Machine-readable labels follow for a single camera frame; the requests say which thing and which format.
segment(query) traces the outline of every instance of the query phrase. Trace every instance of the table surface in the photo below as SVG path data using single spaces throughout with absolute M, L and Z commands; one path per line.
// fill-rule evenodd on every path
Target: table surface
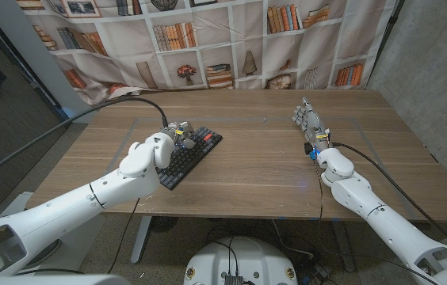
M 203 90 L 153 93 L 169 121 L 189 120 L 223 140 L 173 190 L 160 186 L 140 200 L 146 215 L 318 219 L 321 196 L 304 133 L 291 117 L 302 98 L 312 103 L 334 142 L 351 145 L 382 165 L 429 215 L 447 222 L 447 172 L 375 91 Z M 128 147 L 161 127 L 142 102 L 103 108 L 28 201 L 35 207 L 118 167 Z M 424 220 L 369 162 L 340 148 L 372 190 L 410 220 Z M 135 201 L 107 212 L 130 213 Z M 360 219 L 323 184 L 323 219 Z

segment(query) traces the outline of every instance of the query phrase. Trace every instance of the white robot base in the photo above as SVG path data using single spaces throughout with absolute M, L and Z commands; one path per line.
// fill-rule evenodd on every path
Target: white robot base
M 218 242 L 229 246 L 231 237 L 225 237 Z M 241 282 L 255 285 L 281 284 L 297 285 L 296 273 L 292 262 L 277 248 L 265 241 L 253 237 L 234 237 L 231 248 L 238 260 L 238 275 L 236 263 L 229 248 L 212 242 L 192 257 L 186 267 L 184 284 L 235 284 Z

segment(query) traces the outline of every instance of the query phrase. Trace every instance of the keyboard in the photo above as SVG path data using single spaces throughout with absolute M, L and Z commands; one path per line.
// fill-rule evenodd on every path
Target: keyboard
M 192 149 L 182 144 L 174 145 L 174 152 L 170 157 L 170 164 L 166 169 L 157 168 L 160 184 L 173 190 L 183 178 L 222 140 L 222 136 L 214 131 L 199 127 L 190 137 L 195 142 Z

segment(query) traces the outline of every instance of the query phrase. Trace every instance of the bookshelf backdrop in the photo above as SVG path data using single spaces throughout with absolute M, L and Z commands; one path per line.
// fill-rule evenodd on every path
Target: bookshelf backdrop
M 395 0 L 17 4 L 76 92 L 96 104 L 120 86 L 362 89 Z M 196 72 L 183 73 L 186 65 Z

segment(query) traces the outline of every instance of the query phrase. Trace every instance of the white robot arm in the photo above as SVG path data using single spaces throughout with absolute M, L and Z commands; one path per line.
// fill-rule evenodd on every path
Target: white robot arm
M 19 272 L 46 246 L 104 209 L 149 196 L 159 185 L 155 167 L 166 168 L 174 130 L 134 142 L 120 167 L 40 206 L 0 218 L 0 276 Z
M 353 163 L 331 147 L 329 130 L 323 129 L 306 98 L 304 108 L 297 107 L 294 113 L 292 119 L 313 146 L 312 158 L 325 169 L 321 178 L 333 197 L 363 218 L 408 268 L 436 284 L 447 285 L 447 245 L 427 237 L 373 193 L 370 183 L 354 171 Z M 418 284 L 431 284 L 416 274 L 412 276 Z

